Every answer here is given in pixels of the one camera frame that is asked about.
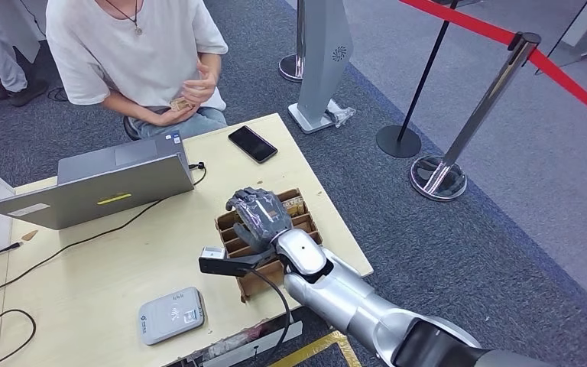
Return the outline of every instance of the stanchion post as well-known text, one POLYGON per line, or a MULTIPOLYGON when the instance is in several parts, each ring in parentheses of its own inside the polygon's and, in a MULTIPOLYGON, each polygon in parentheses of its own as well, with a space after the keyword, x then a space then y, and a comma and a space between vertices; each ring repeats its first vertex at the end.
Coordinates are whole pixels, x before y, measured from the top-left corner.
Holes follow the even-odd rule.
POLYGON ((301 83, 305 66, 305 0, 298 0, 296 53, 280 60, 280 75, 291 82, 301 83))
POLYGON ((514 36, 508 47, 508 50, 512 51, 508 60, 445 156, 443 158, 435 155, 422 157, 411 166, 410 182, 419 193, 431 200, 450 201, 465 192, 467 177, 456 164, 456 160, 478 131, 516 72, 525 64, 527 58, 540 42, 541 37, 534 33, 517 33, 514 36))
MULTIPOLYGON (((458 6, 458 1, 459 0, 451 0, 451 5, 449 7, 451 9, 455 9, 456 6, 458 6)), ((377 132, 377 145, 382 151, 384 151, 385 154, 396 158, 410 158, 419 153, 420 149, 422 148, 422 141, 420 140, 420 137, 416 132, 408 129, 408 123, 410 122, 410 117, 413 115, 413 111, 415 110, 415 105, 420 99, 420 94, 422 94, 422 89, 424 89, 424 83, 426 82, 426 78, 429 76, 429 72, 433 66, 433 61, 435 61, 437 51, 439 50, 440 45, 442 45, 442 39, 444 39, 444 34, 446 34, 446 29, 448 27, 449 22, 444 21, 442 23, 442 27, 439 29, 436 41, 433 44, 433 49, 431 50, 431 55, 429 55, 429 60, 426 62, 426 66, 422 72, 420 82, 417 84, 417 88, 415 89, 413 101, 410 102, 410 107, 408 107, 408 112, 406 112, 404 123, 401 126, 384 126, 377 132)))

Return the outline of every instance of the person's hand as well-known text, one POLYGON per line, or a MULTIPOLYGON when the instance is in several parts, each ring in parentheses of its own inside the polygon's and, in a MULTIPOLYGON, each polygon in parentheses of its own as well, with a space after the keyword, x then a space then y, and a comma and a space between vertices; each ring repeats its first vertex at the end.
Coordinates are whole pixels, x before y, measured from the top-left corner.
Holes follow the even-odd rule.
POLYGON ((192 117, 192 115, 194 115, 198 109, 199 104, 196 104, 189 109, 182 109, 178 112, 175 112, 172 109, 168 109, 166 112, 163 112, 160 115, 157 114, 154 118, 154 121, 149 122, 156 126, 170 126, 178 124, 179 122, 186 121, 192 117))
POLYGON ((201 80, 186 80, 183 83, 183 92, 181 95, 192 103, 204 103, 215 92, 217 87, 217 75, 210 71, 207 65, 204 65, 197 59, 196 68, 199 71, 201 80))

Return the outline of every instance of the jeans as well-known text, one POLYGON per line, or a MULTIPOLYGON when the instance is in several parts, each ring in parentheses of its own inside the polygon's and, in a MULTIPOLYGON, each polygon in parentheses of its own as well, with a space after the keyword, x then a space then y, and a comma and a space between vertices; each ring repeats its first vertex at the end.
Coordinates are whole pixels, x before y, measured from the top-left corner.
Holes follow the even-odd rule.
MULTIPOLYGON (((167 110, 168 109, 163 109, 162 111, 159 110, 155 112, 161 114, 167 110)), ((143 139, 155 135, 166 134, 175 130, 179 132, 182 139, 187 139, 228 126, 224 114, 218 109, 212 107, 201 107, 186 121, 170 126, 156 126, 149 122, 137 119, 130 119, 130 122, 131 126, 134 127, 134 130, 136 130, 138 135, 143 139)))

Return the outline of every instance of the red barrier rope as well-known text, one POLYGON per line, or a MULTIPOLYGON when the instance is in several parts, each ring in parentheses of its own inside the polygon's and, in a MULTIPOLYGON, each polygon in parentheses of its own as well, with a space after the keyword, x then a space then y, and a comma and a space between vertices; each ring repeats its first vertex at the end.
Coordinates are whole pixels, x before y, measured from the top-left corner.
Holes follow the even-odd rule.
MULTIPOLYGON (((473 18, 459 11, 438 5, 437 3, 430 0, 399 1, 505 45, 509 45, 512 41, 512 38, 514 38, 514 33, 506 29, 489 24, 485 21, 481 21, 477 18, 473 18)), ((562 88, 575 96, 575 98, 579 99, 579 101, 587 105, 586 90, 583 89, 570 76, 566 75, 563 70, 550 61, 550 59, 548 59, 541 51, 535 50, 530 56, 529 60, 532 64, 534 64, 535 67, 541 69, 544 74, 554 80, 555 83, 559 84, 562 88)))

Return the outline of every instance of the cardboard box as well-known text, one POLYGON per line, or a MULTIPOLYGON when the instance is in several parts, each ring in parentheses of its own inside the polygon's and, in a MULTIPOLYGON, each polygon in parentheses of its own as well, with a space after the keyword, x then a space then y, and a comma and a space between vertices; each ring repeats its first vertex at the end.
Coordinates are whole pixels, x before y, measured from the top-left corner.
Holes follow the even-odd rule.
MULTIPOLYGON (((287 202, 289 200, 290 207, 287 208, 291 217, 291 222, 294 228, 302 229, 303 231, 310 234, 312 239, 319 245, 323 243, 323 237, 321 237, 316 224, 313 221, 311 213, 307 209, 307 205, 304 203, 304 198, 300 194, 298 189, 288 190, 284 193, 277 195, 281 202, 287 202)), ((232 228, 233 224, 242 222, 236 211, 231 211, 223 216, 216 219, 215 225, 219 232, 219 238, 224 243, 224 247, 229 254, 230 258, 237 258, 241 256, 253 254, 248 245, 242 241, 235 230, 232 228)), ((279 260, 275 259, 266 265, 261 266, 257 269, 260 273, 266 276, 269 280, 275 284, 282 284, 284 273, 283 267, 279 260)), ((262 281, 255 274, 247 274, 243 278, 237 278, 237 285, 239 286, 241 300, 246 302, 250 299, 251 295, 259 293, 269 288, 269 285, 262 281)))

